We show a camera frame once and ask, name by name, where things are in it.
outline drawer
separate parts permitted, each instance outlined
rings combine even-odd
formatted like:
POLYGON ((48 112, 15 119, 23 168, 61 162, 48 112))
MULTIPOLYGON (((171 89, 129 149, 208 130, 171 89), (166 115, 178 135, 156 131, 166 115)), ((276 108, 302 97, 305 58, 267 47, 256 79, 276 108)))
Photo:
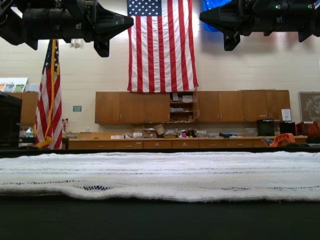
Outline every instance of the drawer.
POLYGON ((117 141, 115 143, 116 149, 142 149, 142 141, 117 141))
POLYGON ((225 148, 227 140, 200 140, 199 148, 200 149, 216 149, 216 148, 225 148))
POLYGON ((197 140, 175 140, 171 142, 173 149, 198 149, 199 144, 197 140))
POLYGON ((83 150, 91 150, 91 149, 115 149, 116 145, 113 141, 70 141, 69 149, 83 149, 83 150))
POLYGON ((171 141, 144 141, 144 149, 171 149, 171 141))
POLYGON ((226 141, 227 148, 253 148, 253 140, 233 140, 228 139, 226 141))
POLYGON ((253 141, 253 147, 254 148, 268 148, 268 145, 265 144, 264 141, 262 141, 261 139, 257 139, 253 141))

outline white fabric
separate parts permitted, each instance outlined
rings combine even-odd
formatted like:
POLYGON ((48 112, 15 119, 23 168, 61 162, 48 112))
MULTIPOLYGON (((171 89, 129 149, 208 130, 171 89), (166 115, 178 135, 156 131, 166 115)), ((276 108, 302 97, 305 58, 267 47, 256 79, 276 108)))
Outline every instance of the white fabric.
POLYGON ((0 194, 184 202, 320 200, 320 153, 99 153, 0 159, 0 194))

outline open shelf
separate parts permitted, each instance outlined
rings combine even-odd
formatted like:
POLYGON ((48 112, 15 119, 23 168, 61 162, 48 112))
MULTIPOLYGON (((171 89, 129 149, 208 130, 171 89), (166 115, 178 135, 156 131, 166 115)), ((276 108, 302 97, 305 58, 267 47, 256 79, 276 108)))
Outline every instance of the open shelf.
POLYGON ((170 111, 172 114, 193 113, 194 111, 170 111))
POLYGON ((171 101, 170 104, 176 104, 176 105, 189 105, 189 104, 193 104, 193 102, 183 102, 183 101, 171 101))

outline blue canton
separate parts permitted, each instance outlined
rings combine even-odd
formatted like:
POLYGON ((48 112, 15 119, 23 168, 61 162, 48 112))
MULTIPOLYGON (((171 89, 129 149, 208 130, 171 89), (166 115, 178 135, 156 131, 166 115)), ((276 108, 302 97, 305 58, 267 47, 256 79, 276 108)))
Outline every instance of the blue canton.
POLYGON ((161 0, 127 0, 128 16, 157 17, 162 15, 161 0))

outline american flag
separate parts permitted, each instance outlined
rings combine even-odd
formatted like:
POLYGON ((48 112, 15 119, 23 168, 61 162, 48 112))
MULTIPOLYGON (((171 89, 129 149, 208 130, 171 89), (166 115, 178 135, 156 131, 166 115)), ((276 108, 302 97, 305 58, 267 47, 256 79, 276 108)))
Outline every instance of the american flag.
POLYGON ((127 0, 128 91, 157 93, 198 86, 192 31, 192 0, 127 0))
POLYGON ((58 40, 50 40, 42 69, 35 116, 36 142, 40 148, 62 148, 62 101, 58 40))

